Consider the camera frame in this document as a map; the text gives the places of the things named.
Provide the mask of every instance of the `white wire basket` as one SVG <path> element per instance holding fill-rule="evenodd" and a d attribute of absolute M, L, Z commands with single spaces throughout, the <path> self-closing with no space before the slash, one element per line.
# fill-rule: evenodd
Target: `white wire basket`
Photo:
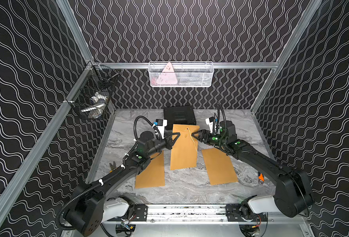
<path fill-rule="evenodd" d="M 149 62 L 152 87 L 209 87 L 214 74 L 213 62 Z"/>

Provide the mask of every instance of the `metal linear rail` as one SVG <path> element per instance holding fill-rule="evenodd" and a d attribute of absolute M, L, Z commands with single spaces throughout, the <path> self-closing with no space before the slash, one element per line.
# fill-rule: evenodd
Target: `metal linear rail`
<path fill-rule="evenodd" d="M 245 69 L 245 68 L 277 68 L 278 63 L 213 63 L 214 69 Z M 95 63 L 98 66 L 106 66 L 111 69 L 148 69 L 148 63 Z"/>
<path fill-rule="evenodd" d="M 256 221 L 228 221 L 224 204 L 148 204 L 147 221 L 131 221 L 133 225 L 149 224 L 257 224 Z M 305 224 L 302 216 L 293 218 L 282 213 L 269 213 L 268 224 Z M 105 221 L 103 224 L 120 224 L 120 221 Z"/>
<path fill-rule="evenodd" d="M 85 62 L 93 61 L 93 56 L 89 50 L 88 44 L 85 41 L 85 38 L 81 32 L 80 26 L 74 16 L 73 10 L 69 5 L 68 0 L 56 0 L 58 7 L 60 8 L 65 21 L 68 24 L 69 29 L 72 32 L 74 41 L 77 43 L 81 55 Z"/>
<path fill-rule="evenodd" d="M 92 65 L 89 63 L 78 78 L 77 82 L 72 87 L 71 91 L 68 93 L 68 101 L 71 101 L 73 99 L 73 97 L 80 89 L 82 83 L 85 81 L 86 76 L 91 71 L 91 69 Z M 4 222 L 6 216 L 8 215 L 9 211 L 11 210 L 12 206 L 14 205 L 16 199 L 22 192 L 31 174 L 34 172 L 40 159 L 47 150 L 52 139 L 56 135 L 58 129 L 62 125 L 70 109 L 71 106 L 66 101 L 64 101 L 60 105 L 55 115 L 49 121 L 47 127 L 44 129 L 43 133 L 40 135 L 39 139 L 32 147 L 30 153 L 24 159 L 18 171 L 15 173 L 15 175 L 3 191 L 2 195 L 0 196 L 0 227 Z"/>
<path fill-rule="evenodd" d="M 305 11 L 302 13 L 302 16 L 301 16 L 300 20 L 298 21 L 297 26 L 295 27 L 294 31 L 292 32 L 292 35 L 290 36 L 288 42 L 286 43 L 284 49 L 281 52 L 280 57 L 277 60 L 278 67 L 275 70 L 271 70 L 271 72 L 268 75 L 267 80 L 265 81 L 263 87 L 261 88 L 261 91 L 259 92 L 259 95 L 256 97 L 256 100 L 252 105 L 251 111 L 254 114 L 259 109 L 261 102 L 264 100 L 265 96 L 267 95 L 269 89 L 271 88 L 271 86 L 274 83 L 275 79 L 277 78 L 278 74 L 280 73 L 280 71 L 284 67 L 285 63 L 288 61 L 295 46 L 300 41 L 300 38 L 303 35 L 303 32 L 306 30 L 307 26 L 309 25 L 315 12 L 318 10 L 321 2 L 322 2 L 322 0 L 310 0 Z"/>

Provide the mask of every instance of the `marble tabletop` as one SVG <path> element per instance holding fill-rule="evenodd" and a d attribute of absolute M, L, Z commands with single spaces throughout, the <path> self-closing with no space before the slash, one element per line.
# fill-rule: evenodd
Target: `marble tabletop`
<path fill-rule="evenodd" d="M 209 129 L 205 118 L 213 116 L 215 110 L 194 110 L 197 125 L 200 129 Z M 134 119 L 138 115 L 146 116 L 150 121 L 163 118 L 163 110 L 117 110 L 105 151 L 102 155 L 96 179 L 110 172 L 110 165 L 122 164 L 122 158 L 134 145 L 134 132 L 132 130 Z M 238 138 L 246 140 L 259 152 L 268 155 L 265 145 L 254 124 L 249 110 L 225 110 L 227 120 L 231 120 L 236 128 Z M 137 134 L 152 128 L 144 120 L 137 126 Z M 164 149 L 165 186 L 154 188 L 135 189 L 135 178 L 125 182 L 111 197 L 123 194 L 136 203 L 174 204 L 224 204 L 239 203 L 252 195 L 274 194 L 275 186 L 268 180 L 264 184 L 257 181 L 257 171 L 246 163 L 231 157 L 235 172 L 238 177 L 236 183 L 210 185 L 202 149 L 212 148 L 203 143 L 198 143 L 197 166 L 194 168 L 170 170 L 170 150 Z"/>

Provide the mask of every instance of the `black cable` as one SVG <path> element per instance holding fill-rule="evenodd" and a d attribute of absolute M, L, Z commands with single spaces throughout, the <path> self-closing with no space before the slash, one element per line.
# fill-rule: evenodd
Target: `black cable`
<path fill-rule="evenodd" d="M 131 154 L 131 152 L 135 149 L 135 147 L 138 145 L 137 142 L 135 142 L 135 144 L 132 146 L 132 148 L 129 150 L 129 152 L 127 153 L 127 155 L 125 155 L 122 159 L 122 163 L 123 165 L 125 165 L 126 162 L 126 158 Z"/>
<path fill-rule="evenodd" d="M 255 154 L 255 155 L 258 155 L 258 156 L 260 156 L 261 158 L 267 160 L 268 162 L 272 163 L 273 165 L 277 166 L 278 168 L 280 168 L 280 167 L 278 166 L 279 164 L 278 164 L 276 161 L 274 161 L 273 159 L 268 158 L 267 156 L 261 154 L 261 153 L 258 152 L 258 151 L 253 151 L 253 150 L 248 150 L 248 149 L 241 149 L 241 150 L 238 150 L 238 151 L 247 151 L 247 152 L 251 152 L 251 153 L 253 153 L 253 154 Z"/>
<path fill-rule="evenodd" d="M 159 152 L 159 154 L 157 155 L 157 156 L 155 156 L 154 158 L 151 158 L 151 160 L 153 160 L 153 159 L 155 159 L 156 157 L 158 157 L 160 154 L 161 154 L 161 152 L 163 152 L 162 150 Z"/>
<path fill-rule="evenodd" d="M 157 132 L 157 134 L 156 134 L 156 139 L 158 139 L 159 141 L 161 141 L 161 139 L 162 139 L 162 138 L 161 138 L 161 133 L 160 133 L 158 127 L 157 127 L 156 125 L 154 126 L 154 124 L 151 123 L 151 121 L 149 121 L 148 118 L 146 118 L 146 117 L 144 117 L 144 116 L 141 116 L 141 115 L 137 116 L 137 117 L 135 118 L 135 121 L 134 121 L 134 137 L 135 137 L 135 140 L 138 140 L 138 134 L 136 133 L 136 124 L 138 123 L 138 120 L 139 120 L 139 119 L 144 119 L 147 123 L 149 123 L 149 125 L 151 125 L 151 126 L 153 127 L 153 129 Z"/>
<path fill-rule="evenodd" d="M 101 226 L 102 230 L 105 232 L 105 235 L 107 235 L 107 237 L 114 237 L 105 229 L 105 227 L 102 225 L 102 223 L 100 224 L 100 226 Z"/>
<path fill-rule="evenodd" d="M 218 106 L 218 108 L 220 108 L 220 110 L 221 110 L 221 112 L 222 112 L 222 116 L 223 116 L 223 122 L 224 122 L 224 130 L 223 130 L 223 134 L 221 135 L 221 138 L 220 138 L 220 140 L 219 140 L 219 147 L 220 147 L 222 150 L 224 150 L 225 153 L 226 153 L 227 155 L 231 155 L 231 154 L 234 152 L 234 150 L 231 149 L 230 147 L 228 147 L 228 145 L 226 144 L 226 142 L 225 142 L 225 147 L 226 147 L 228 150 L 224 149 L 224 148 L 223 148 L 224 146 L 221 145 L 222 139 L 223 139 L 223 137 L 226 135 L 226 132 L 227 132 L 226 116 L 225 116 L 225 114 L 224 114 L 224 109 L 223 109 L 223 107 L 222 107 L 222 105 L 221 105 L 220 103 L 216 103 L 216 106 Z"/>
<path fill-rule="evenodd" d="M 108 177 L 107 179 L 103 180 L 104 183 L 109 182 L 110 180 L 112 180 L 113 178 L 115 178 L 117 175 L 119 175 L 125 168 L 123 167 L 118 167 L 116 168 L 110 177 Z M 101 183 L 97 183 L 96 185 L 93 185 L 87 189 L 85 189 L 84 191 L 82 191 L 80 194 L 78 194 L 76 197 L 72 198 L 69 202 L 67 202 L 64 206 L 61 207 L 61 209 L 58 211 L 58 213 L 56 214 L 55 217 L 55 225 L 56 227 L 63 229 L 63 230 L 74 230 L 75 228 L 73 226 L 65 226 L 60 222 L 60 216 L 61 214 L 63 214 L 64 210 L 67 209 L 67 207 L 72 204 L 74 201 L 76 201 L 77 199 L 85 196 L 87 193 L 91 192 L 92 190 L 94 190 L 95 188 L 101 186 Z"/>
<path fill-rule="evenodd" d="M 260 237 L 263 237 L 263 235 L 264 235 L 264 234 L 266 233 L 266 231 L 267 231 L 268 219 L 269 219 L 269 217 L 268 217 L 268 212 L 267 212 L 267 224 L 266 224 L 266 229 L 264 230 L 263 234 L 262 234 Z"/>
<path fill-rule="evenodd" d="M 214 121 L 213 121 L 213 135 L 218 134 L 219 130 L 219 115 L 220 115 L 220 109 L 219 106 L 217 106 L 218 116 L 214 113 Z"/>
<path fill-rule="evenodd" d="M 283 168 L 280 168 L 282 171 L 284 171 L 293 181 L 293 183 L 295 183 L 295 185 L 297 186 L 298 190 L 300 191 L 300 194 L 302 196 L 302 199 L 303 199 L 303 203 L 305 204 L 305 207 L 306 207 L 306 210 L 308 211 L 308 215 L 301 215 L 300 213 L 298 213 L 298 215 L 300 216 L 303 216 L 303 217 L 306 217 L 306 218 L 309 218 L 310 217 L 310 211 L 309 211 L 309 207 L 308 207 L 308 204 L 306 203 L 306 200 L 305 200 L 305 197 L 303 196 L 303 193 L 301 191 L 301 188 L 300 186 L 298 185 L 298 183 L 294 180 L 294 178 L 291 176 L 290 173 L 286 172 Z"/>

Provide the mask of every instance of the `white wavy line pattern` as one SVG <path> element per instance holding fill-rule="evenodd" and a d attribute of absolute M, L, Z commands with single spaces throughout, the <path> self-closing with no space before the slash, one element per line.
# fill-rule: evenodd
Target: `white wavy line pattern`
<path fill-rule="evenodd" d="M 348 237 L 348 0 L 322 2 L 257 116 L 278 162 L 310 176 L 314 235 Z"/>
<path fill-rule="evenodd" d="M 0 194 L 84 67 L 56 1 L 0 1 Z"/>
<path fill-rule="evenodd" d="M 102 77 L 111 70 L 101 67 Z M 145 70 L 122 70 L 113 88 L 116 108 L 163 108 L 192 105 L 213 108 L 216 102 L 226 109 L 249 109 L 258 95 L 270 69 L 216 69 L 208 88 L 151 87 Z"/>
<path fill-rule="evenodd" d="M 273 62 L 308 0 L 69 3 L 98 62 Z"/>
<path fill-rule="evenodd" d="M 55 236 L 54 217 L 86 180 L 107 119 L 80 120 L 68 114 L 0 229 L 0 236 Z"/>

